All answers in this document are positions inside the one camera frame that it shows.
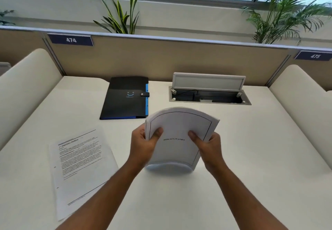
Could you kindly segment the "blue desk number plate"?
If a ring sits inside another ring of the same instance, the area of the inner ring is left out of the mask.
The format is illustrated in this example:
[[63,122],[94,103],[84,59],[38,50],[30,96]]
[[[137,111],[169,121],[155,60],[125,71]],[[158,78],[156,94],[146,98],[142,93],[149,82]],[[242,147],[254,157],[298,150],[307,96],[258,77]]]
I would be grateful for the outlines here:
[[49,39],[53,44],[66,44],[75,46],[94,46],[90,35],[67,35],[48,33]]
[[332,59],[332,52],[322,51],[300,51],[295,57],[295,60],[310,60],[310,61],[330,61]]

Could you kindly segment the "green palm plant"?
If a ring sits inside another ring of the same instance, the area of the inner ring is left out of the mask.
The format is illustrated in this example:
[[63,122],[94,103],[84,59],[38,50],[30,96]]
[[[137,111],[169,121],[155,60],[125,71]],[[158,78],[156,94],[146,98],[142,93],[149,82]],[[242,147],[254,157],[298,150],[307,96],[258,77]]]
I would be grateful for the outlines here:
[[324,16],[332,18],[332,3],[318,0],[263,0],[267,13],[253,7],[243,7],[247,22],[255,27],[252,39],[259,44],[273,44],[278,40],[294,39],[301,43],[301,30],[316,32],[324,26]]

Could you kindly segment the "person's left hand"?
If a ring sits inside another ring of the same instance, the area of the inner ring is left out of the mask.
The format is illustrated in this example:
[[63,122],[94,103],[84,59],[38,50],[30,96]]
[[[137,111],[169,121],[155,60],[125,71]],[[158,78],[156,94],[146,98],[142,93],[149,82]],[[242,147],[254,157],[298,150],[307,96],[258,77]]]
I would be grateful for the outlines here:
[[132,167],[141,171],[150,161],[156,144],[145,138],[145,125],[141,124],[131,134],[130,154],[127,160]]

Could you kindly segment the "small green plant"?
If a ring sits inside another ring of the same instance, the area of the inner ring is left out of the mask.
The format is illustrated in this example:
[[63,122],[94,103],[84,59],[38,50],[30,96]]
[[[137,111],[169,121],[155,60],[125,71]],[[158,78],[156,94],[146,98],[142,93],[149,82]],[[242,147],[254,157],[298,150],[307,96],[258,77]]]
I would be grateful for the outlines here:
[[7,15],[14,13],[15,10],[4,10],[0,11],[0,26],[14,26],[16,25],[13,22],[10,22],[6,19]]

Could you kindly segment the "person's left forearm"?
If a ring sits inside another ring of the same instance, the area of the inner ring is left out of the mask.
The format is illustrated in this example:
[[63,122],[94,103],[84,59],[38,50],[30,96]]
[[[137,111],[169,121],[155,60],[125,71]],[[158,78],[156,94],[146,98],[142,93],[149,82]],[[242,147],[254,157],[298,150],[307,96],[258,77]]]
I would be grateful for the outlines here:
[[133,180],[145,166],[138,159],[126,163],[56,230],[107,230]]

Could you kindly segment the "black document folder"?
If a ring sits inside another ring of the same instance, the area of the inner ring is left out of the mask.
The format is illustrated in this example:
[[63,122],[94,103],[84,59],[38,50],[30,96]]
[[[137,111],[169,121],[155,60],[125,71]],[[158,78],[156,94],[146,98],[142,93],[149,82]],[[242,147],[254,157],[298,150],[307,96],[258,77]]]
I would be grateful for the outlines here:
[[112,77],[100,120],[141,119],[148,116],[148,77]]

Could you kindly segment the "printed paper sheet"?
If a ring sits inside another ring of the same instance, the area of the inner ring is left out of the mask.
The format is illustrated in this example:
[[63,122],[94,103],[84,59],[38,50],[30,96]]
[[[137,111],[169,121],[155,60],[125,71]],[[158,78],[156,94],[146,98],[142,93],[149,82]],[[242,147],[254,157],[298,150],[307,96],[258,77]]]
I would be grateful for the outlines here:
[[100,126],[50,144],[48,151],[58,221],[77,211],[119,169]]

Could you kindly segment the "person's right hand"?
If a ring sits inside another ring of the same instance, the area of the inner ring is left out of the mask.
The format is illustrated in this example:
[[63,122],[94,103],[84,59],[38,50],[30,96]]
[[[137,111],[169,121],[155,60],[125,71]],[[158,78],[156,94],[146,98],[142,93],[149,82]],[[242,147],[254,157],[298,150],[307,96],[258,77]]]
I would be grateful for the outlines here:
[[206,169],[215,176],[225,165],[222,156],[220,135],[213,132],[211,138],[205,142],[203,148],[198,148]]

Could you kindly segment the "white paper stack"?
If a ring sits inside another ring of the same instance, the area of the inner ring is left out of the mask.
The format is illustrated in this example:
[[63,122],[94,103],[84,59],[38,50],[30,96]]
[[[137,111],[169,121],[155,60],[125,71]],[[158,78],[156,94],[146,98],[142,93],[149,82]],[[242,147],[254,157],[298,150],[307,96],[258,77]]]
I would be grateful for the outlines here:
[[163,133],[146,166],[183,165],[194,171],[201,155],[188,132],[193,131],[207,142],[219,121],[209,114],[187,107],[171,107],[149,115],[145,120],[145,138],[150,140],[158,128],[162,128]]

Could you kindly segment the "person's right forearm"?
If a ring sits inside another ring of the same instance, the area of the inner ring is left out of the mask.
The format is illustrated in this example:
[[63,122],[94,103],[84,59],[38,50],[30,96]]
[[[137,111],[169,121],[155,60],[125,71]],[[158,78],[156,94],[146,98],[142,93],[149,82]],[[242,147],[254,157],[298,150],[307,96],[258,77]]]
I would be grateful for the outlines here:
[[205,164],[217,181],[240,230],[288,230],[268,211],[225,162]]

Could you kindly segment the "green snake plant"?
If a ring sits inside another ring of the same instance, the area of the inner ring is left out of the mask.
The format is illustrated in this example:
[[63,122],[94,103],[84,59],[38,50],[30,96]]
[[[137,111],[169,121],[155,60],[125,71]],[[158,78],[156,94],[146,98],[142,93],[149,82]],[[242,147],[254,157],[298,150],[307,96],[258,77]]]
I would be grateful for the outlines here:
[[130,0],[130,11],[124,12],[119,0],[112,0],[115,7],[117,18],[111,13],[105,0],[101,0],[102,4],[106,7],[108,16],[103,16],[103,24],[93,21],[100,28],[115,34],[134,35],[136,26],[139,19],[139,12],[134,17],[134,10],[138,0]]

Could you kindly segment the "beige desk partition panel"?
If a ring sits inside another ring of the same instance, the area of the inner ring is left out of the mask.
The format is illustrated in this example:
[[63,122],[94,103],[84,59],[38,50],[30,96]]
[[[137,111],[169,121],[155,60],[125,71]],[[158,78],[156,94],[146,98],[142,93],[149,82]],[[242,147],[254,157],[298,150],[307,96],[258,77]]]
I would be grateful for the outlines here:
[[[90,35],[94,46],[53,44],[48,33]],[[0,61],[15,65],[38,48],[51,55],[64,76],[172,81],[174,72],[206,73],[241,75],[245,85],[271,86],[295,64],[323,89],[332,90],[332,59],[294,59],[300,51],[332,52],[328,48],[0,26]]]

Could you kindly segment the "cream curved side divider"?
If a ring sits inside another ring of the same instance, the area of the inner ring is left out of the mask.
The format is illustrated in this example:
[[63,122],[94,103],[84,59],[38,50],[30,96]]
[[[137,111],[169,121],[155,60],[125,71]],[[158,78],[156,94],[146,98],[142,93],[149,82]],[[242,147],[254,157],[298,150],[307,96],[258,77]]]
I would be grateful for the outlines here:
[[332,95],[297,65],[269,89],[332,170]]
[[0,76],[0,151],[62,78],[41,48]]

